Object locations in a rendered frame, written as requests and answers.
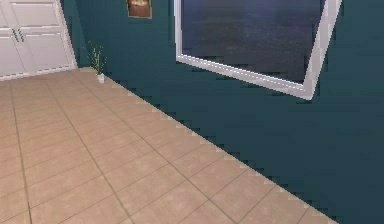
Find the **brown framed wall picture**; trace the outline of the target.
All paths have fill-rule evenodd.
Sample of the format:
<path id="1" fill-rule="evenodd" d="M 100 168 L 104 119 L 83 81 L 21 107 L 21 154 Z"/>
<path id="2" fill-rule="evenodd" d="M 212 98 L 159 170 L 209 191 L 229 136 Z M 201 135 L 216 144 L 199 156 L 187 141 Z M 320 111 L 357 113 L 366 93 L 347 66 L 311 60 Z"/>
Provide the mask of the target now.
<path id="1" fill-rule="evenodd" d="M 129 17 L 146 19 L 152 17 L 150 0 L 127 0 L 127 10 Z"/>

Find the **green plant in white pot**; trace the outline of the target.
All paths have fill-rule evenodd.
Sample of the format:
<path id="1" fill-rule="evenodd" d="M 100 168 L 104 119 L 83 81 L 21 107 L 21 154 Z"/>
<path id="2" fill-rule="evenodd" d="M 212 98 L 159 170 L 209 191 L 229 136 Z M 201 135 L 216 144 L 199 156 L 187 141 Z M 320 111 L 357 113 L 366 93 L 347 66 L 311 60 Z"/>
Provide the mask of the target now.
<path id="1" fill-rule="evenodd" d="M 90 67 L 96 71 L 96 78 L 98 82 L 104 83 L 105 75 L 103 71 L 106 65 L 106 57 L 103 55 L 103 47 L 97 43 L 88 41 L 86 50 Z"/>

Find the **white panelled cupboard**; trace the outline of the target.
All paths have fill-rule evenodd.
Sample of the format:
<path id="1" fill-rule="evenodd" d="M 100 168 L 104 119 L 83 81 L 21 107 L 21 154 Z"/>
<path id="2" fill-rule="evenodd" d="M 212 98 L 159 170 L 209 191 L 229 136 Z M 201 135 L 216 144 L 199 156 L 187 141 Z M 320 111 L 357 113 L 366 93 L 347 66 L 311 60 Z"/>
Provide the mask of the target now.
<path id="1" fill-rule="evenodd" d="M 76 67 L 60 0 L 0 0 L 0 81 Z"/>

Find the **white framed window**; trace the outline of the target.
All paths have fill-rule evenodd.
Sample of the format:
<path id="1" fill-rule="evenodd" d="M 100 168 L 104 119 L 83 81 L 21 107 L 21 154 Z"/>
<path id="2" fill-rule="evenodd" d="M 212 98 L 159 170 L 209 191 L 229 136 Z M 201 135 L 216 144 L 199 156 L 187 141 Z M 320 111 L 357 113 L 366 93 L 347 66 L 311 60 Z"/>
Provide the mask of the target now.
<path id="1" fill-rule="evenodd" d="M 343 0 L 173 0 L 176 60 L 313 98 Z"/>

